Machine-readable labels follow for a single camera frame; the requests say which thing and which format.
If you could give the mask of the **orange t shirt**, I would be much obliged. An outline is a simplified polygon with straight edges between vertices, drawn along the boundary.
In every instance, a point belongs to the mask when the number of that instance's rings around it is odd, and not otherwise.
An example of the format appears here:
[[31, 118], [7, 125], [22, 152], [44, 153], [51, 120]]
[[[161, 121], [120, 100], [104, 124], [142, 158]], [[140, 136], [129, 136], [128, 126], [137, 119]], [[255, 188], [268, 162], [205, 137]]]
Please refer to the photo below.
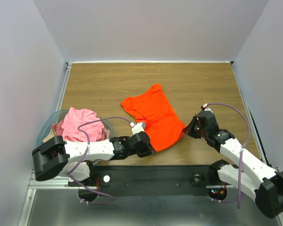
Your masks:
[[160, 84], [152, 85], [139, 96], [127, 97], [121, 106], [136, 122], [145, 122], [145, 132], [157, 152], [170, 148], [183, 137], [185, 125], [175, 113]]

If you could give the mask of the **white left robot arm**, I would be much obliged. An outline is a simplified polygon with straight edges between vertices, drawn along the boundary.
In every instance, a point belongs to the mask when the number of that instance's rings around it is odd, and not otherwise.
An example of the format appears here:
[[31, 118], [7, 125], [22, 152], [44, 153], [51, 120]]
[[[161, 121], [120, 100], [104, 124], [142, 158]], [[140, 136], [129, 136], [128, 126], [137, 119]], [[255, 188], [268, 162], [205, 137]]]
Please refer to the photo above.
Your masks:
[[89, 186], [95, 182], [95, 173], [89, 170], [87, 161], [124, 160], [131, 155], [143, 158], [155, 152], [144, 131], [131, 137], [112, 137], [89, 143], [65, 141], [63, 137], [55, 136], [32, 151], [35, 180], [73, 177]]

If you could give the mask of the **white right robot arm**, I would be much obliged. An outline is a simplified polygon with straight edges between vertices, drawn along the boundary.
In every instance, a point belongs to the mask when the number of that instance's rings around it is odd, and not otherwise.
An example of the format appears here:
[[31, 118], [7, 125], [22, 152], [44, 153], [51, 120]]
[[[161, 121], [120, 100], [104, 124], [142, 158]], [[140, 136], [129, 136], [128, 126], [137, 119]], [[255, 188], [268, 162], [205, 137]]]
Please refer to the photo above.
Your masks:
[[228, 130], [219, 128], [210, 110], [195, 115], [183, 132], [192, 138], [203, 138], [207, 144], [233, 161], [211, 164], [208, 180], [213, 184], [228, 183], [251, 198], [268, 218], [283, 212], [283, 171], [264, 164], [249, 152]]

